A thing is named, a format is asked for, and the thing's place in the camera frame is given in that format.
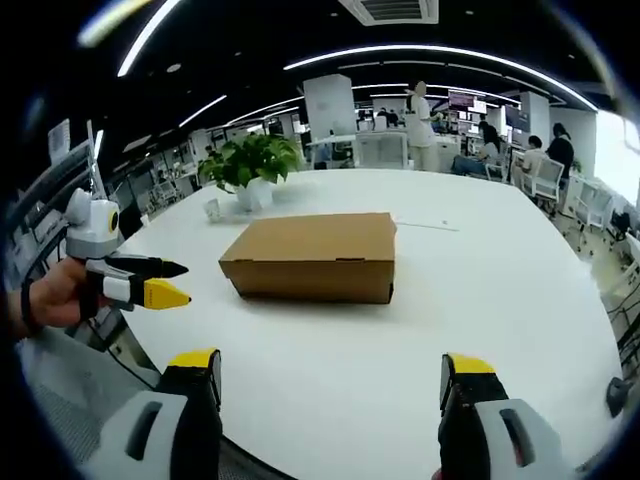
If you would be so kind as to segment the person's left hand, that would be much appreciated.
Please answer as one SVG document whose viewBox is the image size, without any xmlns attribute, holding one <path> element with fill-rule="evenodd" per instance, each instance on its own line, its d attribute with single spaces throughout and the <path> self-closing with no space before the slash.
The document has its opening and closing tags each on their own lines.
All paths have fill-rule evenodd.
<svg viewBox="0 0 640 480">
<path fill-rule="evenodd" d="M 25 281 L 10 294 L 10 319 L 20 338 L 44 327 L 66 328 L 81 321 L 81 298 L 88 286 L 83 262 L 66 257 L 42 278 Z"/>
</svg>

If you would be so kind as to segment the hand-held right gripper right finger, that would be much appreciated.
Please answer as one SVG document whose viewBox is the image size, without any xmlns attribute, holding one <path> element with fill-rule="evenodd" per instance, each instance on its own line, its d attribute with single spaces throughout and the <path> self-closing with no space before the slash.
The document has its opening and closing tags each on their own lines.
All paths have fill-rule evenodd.
<svg viewBox="0 0 640 480">
<path fill-rule="evenodd" d="M 559 435 L 484 360 L 443 354 L 439 401 L 439 479 L 568 477 Z"/>
</svg>

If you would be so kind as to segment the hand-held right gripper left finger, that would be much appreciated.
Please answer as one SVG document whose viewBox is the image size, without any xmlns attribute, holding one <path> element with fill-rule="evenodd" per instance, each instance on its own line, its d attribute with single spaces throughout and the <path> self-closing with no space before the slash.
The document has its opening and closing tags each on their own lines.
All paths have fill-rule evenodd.
<svg viewBox="0 0 640 480">
<path fill-rule="evenodd" d="M 153 391 L 129 399 L 104 424 L 87 479 L 216 479 L 222 439 L 221 353 L 177 355 Z"/>
</svg>

